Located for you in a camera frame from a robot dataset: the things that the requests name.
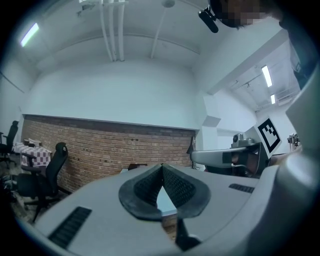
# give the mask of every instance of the chair armrest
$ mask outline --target chair armrest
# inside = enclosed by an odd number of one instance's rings
[[[21,155],[27,157],[27,158],[31,158],[31,159],[36,159],[37,157],[35,157],[34,155],[32,154],[27,154],[27,153],[21,153]]]
[[[31,172],[34,174],[40,174],[41,170],[39,168],[36,167],[30,167],[30,166],[25,166],[25,165],[21,165],[21,169],[27,172]]]

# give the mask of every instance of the fluorescent light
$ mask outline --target fluorescent light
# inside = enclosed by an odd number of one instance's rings
[[[268,87],[272,86],[271,76],[270,76],[268,67],[267,66],[263,66],[261,69],[262,69],[262,72],[264,74],[264,78],[266,80],[266,84],[268,85]]]
[[[28,31],[28,33],[26,33],[26,35],[24,36],[24,38],[21,41],[21,46],[24,47],[27,42],[29,41],[29,39],[38,31],[39,27],[38,24],[35,23],[30,30]]]
[[[276,103],[276,97],[275,97],[274,94],[271,95],[271,103],[272,103],[272,104],[275,104],[275,103]]]

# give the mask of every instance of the black vent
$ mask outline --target black vent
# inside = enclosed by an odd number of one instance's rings
[[[184,205],[195,195],[196,187],[187,179],[166,168],[162,168],[162,172],[164,189],[176,208]]]
[[[229,188],[234,189],[234,190],[239,190],[242,192],[247,192],[250,194],[252,194],[252,192],[255,190],[255,188],[252,186],[244,186],[244,185],[240,185],[240,184],[231,184],[229,186]]]
[[[49,236],[49,240],[61,248],[67,248],[91,212],[90,209],[77,207]]]
[[[159,168],[158,170],[153,171],[150,175],[139,180],[134,185],[134,193],[141,200],[156,207],[162,183],[162,172],[161,168]]]

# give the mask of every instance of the office chair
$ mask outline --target office chair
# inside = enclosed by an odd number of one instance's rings
[[[64,142],[59,142],[55,146],[55,150],[53,158],[46,167],[45,176],[41,174],[39,168],[33,167],[32,159],[36,159],[36,157],[22,153],[28,158],[29,166],[22,165],[21,168],[31,174],[20,173],[16,177],[16,189],[22,197],[38,197],[38,200],[24,203],[25,206],[36,206],[33,222],[41,208],[46,208],[50,203],[59,200],[59,198],[46,199],[46,197],[54,197],[58,194],[57,176],[68,157],[68,149]]]
[[[0,162],[5,162],[7,169],[9,169],[10,163],[14,163],[14,165],[17,166],[17,163],[8,157],[8,154],[13,153],[12,148],[14,146],[14,139],[18,131],[18,123],[18,121],[12,122],[8,136],[4,136],[4,133],[0,132],[0,154],[2,155],[2,157],[0,157]],[[2,136],[6,138],[6,144],[2,144]]]

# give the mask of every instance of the table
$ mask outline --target table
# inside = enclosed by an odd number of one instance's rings
[[[45,149],[42,146],[30,147],[24,145],[22,142],[16,142],[13,146],[13,150],[16,153],[26,153],[35,156],[36,159],[32,159],[33,166],[47,166],[51,161],[51,151]],[[21,155],[21,165],[28,166],[28,158]]]

